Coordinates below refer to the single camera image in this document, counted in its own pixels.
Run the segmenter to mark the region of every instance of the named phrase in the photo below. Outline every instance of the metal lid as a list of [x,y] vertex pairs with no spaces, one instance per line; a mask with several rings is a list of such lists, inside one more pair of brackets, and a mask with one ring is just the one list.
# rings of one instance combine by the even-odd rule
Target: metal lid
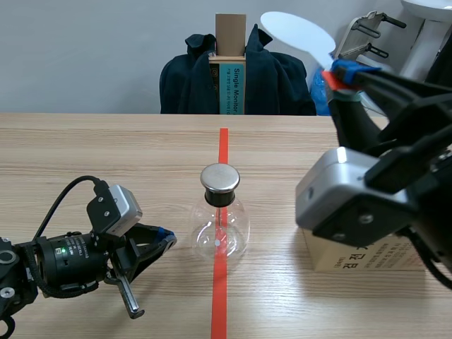
[[201,183],[213,193],[229,193],[239,186],[240,174],[233,166],[212,164],[203,169]]

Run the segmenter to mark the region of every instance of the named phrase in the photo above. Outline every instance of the black jacket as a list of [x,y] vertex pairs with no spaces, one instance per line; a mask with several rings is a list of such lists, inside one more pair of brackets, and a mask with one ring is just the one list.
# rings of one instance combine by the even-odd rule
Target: black jacket
[[[245,114],[316,115],[304,64],[293,56],[269,52],[272,38],[257,25],[246,46]],[[208,56],[213,35],[185,40],[187,54],[176,56],[160,76],[162,114],[218,114]]]

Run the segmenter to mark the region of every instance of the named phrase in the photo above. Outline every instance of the glass bottle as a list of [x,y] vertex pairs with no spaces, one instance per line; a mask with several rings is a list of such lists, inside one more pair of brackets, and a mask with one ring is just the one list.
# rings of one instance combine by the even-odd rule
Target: glass bottle
[[249,240],[249,216],[235,196],[240,174],[230,165],[213,164],[201,173],[204,197],[191,210],[191,247],[208,261],[216,254],[238,259]]

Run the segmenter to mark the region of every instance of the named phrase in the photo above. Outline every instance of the wooden table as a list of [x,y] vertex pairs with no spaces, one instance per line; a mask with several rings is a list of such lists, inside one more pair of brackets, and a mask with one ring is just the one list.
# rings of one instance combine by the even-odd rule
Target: wooden table
[[[321,117],[0,114],[0,230],[32,238],[59,192],[92,174],[132,190],[142,222],[179,242],[132,285],[146,313],[128,318],[116,287],[43,299],[16,315],[14,338],[210,338],[213,267],[191,256],[199,174],[230,128],[251,239],[228,276],[228,338],[450,338],[452,293],[430,274],[315,273],[294,221],[297,182],[335,146]],[[88,232],[92,184],[77,186],[44,235]]]

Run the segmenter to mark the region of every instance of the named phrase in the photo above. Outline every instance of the red tape line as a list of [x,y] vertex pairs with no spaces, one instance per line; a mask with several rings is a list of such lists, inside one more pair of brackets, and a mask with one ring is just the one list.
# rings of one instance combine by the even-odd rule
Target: red tape line
[[[229,156],[229,130],[220,129],[218,162],[227,164]],[[221,209],[221,225],[217,215],[215,224],[215,239],[220,245],[215,248],[213,263],[212,291],[212,325],[210,339],[227,339],[227,209]]]

